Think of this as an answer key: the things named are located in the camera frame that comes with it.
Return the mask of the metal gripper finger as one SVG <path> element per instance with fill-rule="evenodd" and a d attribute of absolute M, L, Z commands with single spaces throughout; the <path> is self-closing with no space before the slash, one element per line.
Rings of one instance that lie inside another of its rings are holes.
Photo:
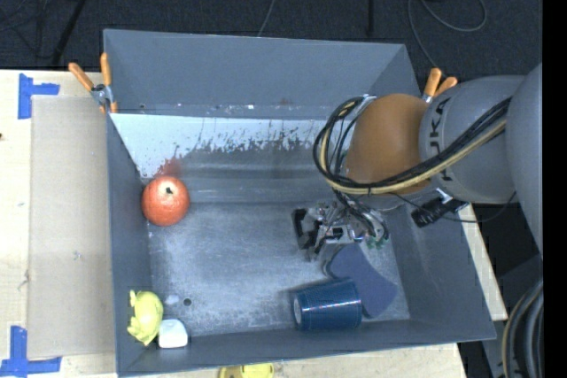
<path fill-rule="evenodd" d="M 294 210 L 291 218 L 298 246 L 315 247 L 319 220 L 306 208 Z"/>
<path fill-rule="evenodd" d="M 323 263 L 333 255 L 344 236 L 343 228 L 317 228 L 309 234 L 306 252 L 307 260 Z"/>

